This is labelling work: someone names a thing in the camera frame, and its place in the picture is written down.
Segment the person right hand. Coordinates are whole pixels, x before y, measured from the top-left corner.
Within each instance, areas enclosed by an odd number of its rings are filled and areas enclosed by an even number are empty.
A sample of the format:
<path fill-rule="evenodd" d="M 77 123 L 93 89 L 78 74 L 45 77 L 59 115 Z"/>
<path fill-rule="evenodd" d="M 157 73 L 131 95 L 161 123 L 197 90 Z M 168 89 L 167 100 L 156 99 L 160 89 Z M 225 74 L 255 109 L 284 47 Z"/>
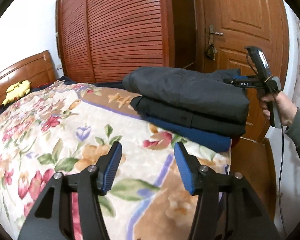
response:
<path fill-rule="evenodd" d="M 298 108 L 289 100 L 288 96 L 283 91 L 272 95 L 265 94 L 264 90 L 259 90 L 257 98 L 262 112 L 268 120 L 270 119 L 270 111 L 267 107 L 267 103 L 275 102 L 277 104 L 283 126 L 292 125 Z"/>

